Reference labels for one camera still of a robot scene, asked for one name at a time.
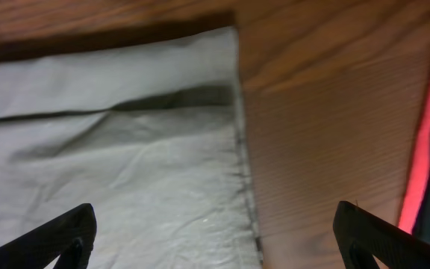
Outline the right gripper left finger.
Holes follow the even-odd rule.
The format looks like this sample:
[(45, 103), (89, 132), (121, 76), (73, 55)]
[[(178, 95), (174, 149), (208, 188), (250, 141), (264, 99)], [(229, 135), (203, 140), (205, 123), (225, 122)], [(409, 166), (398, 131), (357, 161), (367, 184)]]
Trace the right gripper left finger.
[(93, 207), (83, 203), (0, 247), (0, 269), (86, 269), (96, 237)]

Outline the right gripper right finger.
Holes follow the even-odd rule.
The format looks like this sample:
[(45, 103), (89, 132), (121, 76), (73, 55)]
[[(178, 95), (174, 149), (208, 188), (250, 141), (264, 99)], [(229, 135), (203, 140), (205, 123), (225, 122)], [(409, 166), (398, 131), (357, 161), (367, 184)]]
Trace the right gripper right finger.
[(333, 231), (346, 269), (430, 268), (430, 245), (356, 205), (340, 201)]

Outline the khaki green shorts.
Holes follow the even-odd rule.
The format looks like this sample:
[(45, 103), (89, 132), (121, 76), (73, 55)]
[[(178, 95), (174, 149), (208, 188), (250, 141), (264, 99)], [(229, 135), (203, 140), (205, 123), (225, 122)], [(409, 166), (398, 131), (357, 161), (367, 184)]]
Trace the khaki green shorts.
[(232, 27), (0, 64), (0, 246), (82, 203), (91, 268), (259, 268)]

